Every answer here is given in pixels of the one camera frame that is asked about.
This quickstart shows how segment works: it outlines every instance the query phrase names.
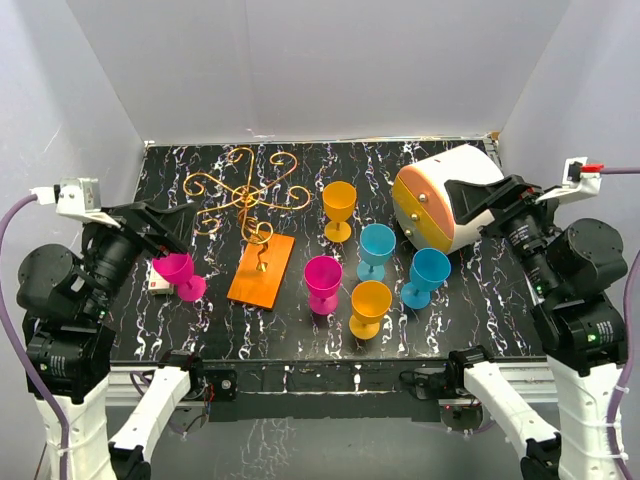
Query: black table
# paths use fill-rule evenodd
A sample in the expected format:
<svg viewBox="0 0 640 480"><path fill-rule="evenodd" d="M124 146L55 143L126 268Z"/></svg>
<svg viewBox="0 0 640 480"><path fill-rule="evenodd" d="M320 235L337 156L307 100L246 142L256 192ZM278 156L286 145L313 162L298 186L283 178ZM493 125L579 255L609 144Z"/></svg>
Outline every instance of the black table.
<svg viewBox="0 0 640 480"><path fill-rule="evenodd" d="M198 352L205 360L234 363L442 359L452 349L475 344L483 344L496 356L541 354L527 311L531 300L524 275L504 241L485 239L450 255L452 274L435 292L429 307L413 311L400 301L400 289L408 281L415 248L394 219L391 187L395 176L403 165L463 143L484 150L481 140L251 145L256 153L255 185L265 185L283 172L269 164L270 155L276 151L291 152L300 162L280 187L266 192L267 201L285 203L291 185L303 185L313 195L311 204L301 211L266 207L253 210L258 219L270 221L276 233L296 239L274 310L234 304L226 298L244 249L236 220L238 211L230 208L222 211L223 226L212 239L193 238L196 273L206 276L208 283L201 301L189 304L177 297L149 295L145 280L150 262L138 262L108 320L118 335L113 360L156 361L163 352L174 348ZM234 147L149 148L136 200L147 200L162 208L186 202L191 197L183 191L183 182L187 175L198 171L232 187L242 185L248 163L227 161L227 153ZM327 219L321 192L336 180L352 183L358 192L356 211L350 220L354 233L344 244L333 244L323 235ZM204 205L229 201L225 190L212 182L205 186ZM379 335L359 341L348 327L350 292L358 283L357 239L362 228L373 222L385 223L396 231L396 253L386 265L384 279L394 300ZM316 255L332 255L344 267L340 305L328 317L314 315L307 305L302 271Z"/></svg>

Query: yellow goblet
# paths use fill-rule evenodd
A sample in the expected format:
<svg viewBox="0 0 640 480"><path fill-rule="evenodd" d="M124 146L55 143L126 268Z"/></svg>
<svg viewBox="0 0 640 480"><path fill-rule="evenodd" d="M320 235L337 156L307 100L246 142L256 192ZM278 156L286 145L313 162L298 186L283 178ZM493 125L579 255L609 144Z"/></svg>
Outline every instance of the yellow goblet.
<svg viewBox="0 0 640 480"><path fill-rule="evenodd" d="M347 182L333 182L322 192L324 211L331 220L324 227L324 234L332 242L342 243L351 236L351 226L346 223L356 208L356 189Z"/></svg>
<svg viewBox="0 0 640 480"><path fill-rule="evenodd" d="M384 283L375 280L362 282L353 289L351 306L351 333L361 340L369 340L378 334L380 320L391 307L391 290Z"/></svg>

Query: red connector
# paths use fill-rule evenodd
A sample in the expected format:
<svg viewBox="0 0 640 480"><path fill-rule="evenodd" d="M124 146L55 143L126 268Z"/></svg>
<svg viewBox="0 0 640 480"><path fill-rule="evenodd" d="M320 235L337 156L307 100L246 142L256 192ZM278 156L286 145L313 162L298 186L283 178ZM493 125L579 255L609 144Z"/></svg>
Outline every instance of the red connector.
<svg viewBox="0 0 640 480"><path fill-rule="evenodd" d="M591 163L589 165L583 165L580 168L582 173L599 173L604 168L604 163Z"/></svg>

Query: orange board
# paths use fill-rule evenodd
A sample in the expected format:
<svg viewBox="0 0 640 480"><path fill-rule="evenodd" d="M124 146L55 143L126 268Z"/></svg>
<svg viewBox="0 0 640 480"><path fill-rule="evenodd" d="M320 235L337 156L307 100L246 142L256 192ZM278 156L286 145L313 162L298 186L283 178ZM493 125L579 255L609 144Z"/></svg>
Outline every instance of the orange board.
<svg viewBox="0 0 640 480"><path fill-rule="evenodd" d="M269 240L269 249L261 255L266 263L265 271L258 268L258 252L262 245L247 245L227 298L273 310L294 243L295 238L274 233Z"/></svg>

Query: pink goblet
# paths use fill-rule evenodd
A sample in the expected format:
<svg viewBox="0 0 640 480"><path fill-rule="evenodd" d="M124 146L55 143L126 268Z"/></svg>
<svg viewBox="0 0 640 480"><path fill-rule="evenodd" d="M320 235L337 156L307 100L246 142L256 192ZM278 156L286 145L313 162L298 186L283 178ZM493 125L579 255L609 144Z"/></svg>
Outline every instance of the pink goblet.
<svg viewBox="0 0 640 480"><path fill-rule="evenodd" d="M338 290L342 266L333 257L320 256L304 267L304 281L309 289L309 307L318 315L328 315L338 308Z"/></svg>
<svg viewBox="0 0 640 480"><path fill-rule="evenodd" d="M195 267L188 253L170 253L154 258L151 263L162 278L176 286L178 296L185 302L195 302L204 295L207 282L193 274Z"/></svg>

